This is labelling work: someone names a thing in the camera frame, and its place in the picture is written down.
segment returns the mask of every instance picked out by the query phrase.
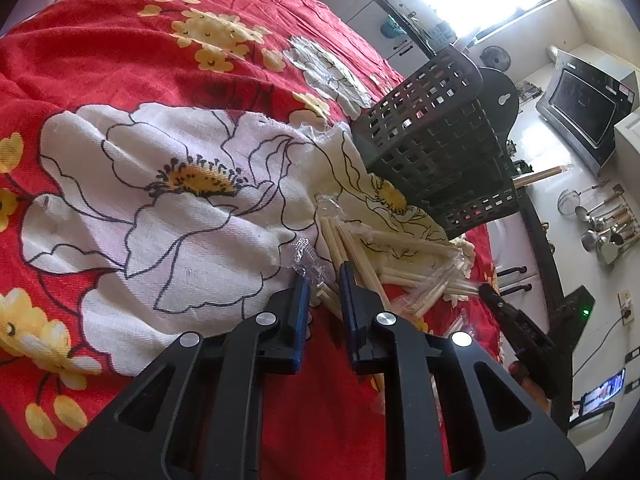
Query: drawer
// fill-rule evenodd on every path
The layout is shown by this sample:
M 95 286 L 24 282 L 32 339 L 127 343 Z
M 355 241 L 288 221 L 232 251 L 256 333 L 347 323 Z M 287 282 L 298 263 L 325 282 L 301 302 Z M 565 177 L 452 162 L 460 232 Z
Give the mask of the drawer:
M 380 32 L 380 27 L 389 15 L 376 3 L 371 2 L 351 19 L 347 25 L 369 43 L 383 59 L 389 59 L 410 42 L 406 34 L 390 40 Z
M 500 287 L 538 273 L 536 257 L 520 213 L 489 222 L 487 228 L 496 272 L 500 274 L 517 267 L 527 268 L 525 272 L 515 271 L 499 276 Z
M 388 59 L 389 65 L 402 77 L 409 77 L 419 68 L 423 67 L 429 58 L 413 41 L 407 46 L 402 46 L 400 52 Z

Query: white flower print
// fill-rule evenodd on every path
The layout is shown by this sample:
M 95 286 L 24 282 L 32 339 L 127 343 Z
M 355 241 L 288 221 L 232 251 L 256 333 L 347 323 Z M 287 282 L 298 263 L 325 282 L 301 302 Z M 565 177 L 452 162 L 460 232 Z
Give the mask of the white flower print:
M 445 237 L 367 175 L 346 124 L 310 130 L 155 103 L 57 114 L 42 127 L 40 161 L 60 193 L 28 207 L 22 256 L 38 271 L 94 272 L 73 306 L 82 332 L 116 372 L 135 375 L 182 332 L 229 332 L 263 310 L 290 286 L 286 258 L 300 238 L 328 258 L 316 196 L 336 196 L 345 218 L 375 229 Z
M 352 120 L 360 116 L 361 108 L 371 108 L 367 88 L 334 54 L 301 36 L 293 36 L 289 43 L 292 49 L 283 54 L 304 72 L 306 84 L 320 97 L 336 101 Z

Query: red floral bedsheet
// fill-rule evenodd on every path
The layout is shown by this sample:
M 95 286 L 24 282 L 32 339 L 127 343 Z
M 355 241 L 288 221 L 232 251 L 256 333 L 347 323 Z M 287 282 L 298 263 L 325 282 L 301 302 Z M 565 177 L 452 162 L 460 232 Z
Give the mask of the red floral bedsheet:
M 62 0 L 0 40 L 0 68 L 0 404 L 52 470 L 175 335 L 226 332 L 287 286 L 275 246 L 328 256 L 317 194 L 444 237 L 366 175 L 346 122 L 401 78 L 315 0 Z M 486 229 L 468 240 L 490 280 Z M 425 329 L 461 311 L 496 355 L 473 298 Z M 377 392 L 324 308 L 309 332 L 302 371 L 266 385 L 262 477 L 383 478 Z

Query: power outlet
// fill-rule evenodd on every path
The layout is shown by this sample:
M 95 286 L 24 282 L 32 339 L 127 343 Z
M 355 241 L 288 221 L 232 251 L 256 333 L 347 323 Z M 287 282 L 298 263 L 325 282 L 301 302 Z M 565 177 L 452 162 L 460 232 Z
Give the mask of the power outlet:
M 631 310 L 631 316 L 622 320 L 622 324 L 626 325 L 631 323 L 634 320 L 634 304 L 631 301 L 631 293 L 628 290 L 624 290 L 623 292 L 618 293 L 618 303 L 620 304 L 620 315 L 625 312 L 627 309 Z

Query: smartphone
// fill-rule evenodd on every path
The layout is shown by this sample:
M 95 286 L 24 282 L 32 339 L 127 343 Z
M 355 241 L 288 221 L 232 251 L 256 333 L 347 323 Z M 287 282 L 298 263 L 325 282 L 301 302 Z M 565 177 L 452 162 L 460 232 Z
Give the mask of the smartphone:
M 611 397 L 617 394 L 625 383 L 625 369 L 622 368 L 612 378 L 604 381 L 600 386 L 584 394 L 580 400 L 580 415 L 586 415 L 597 410 Z

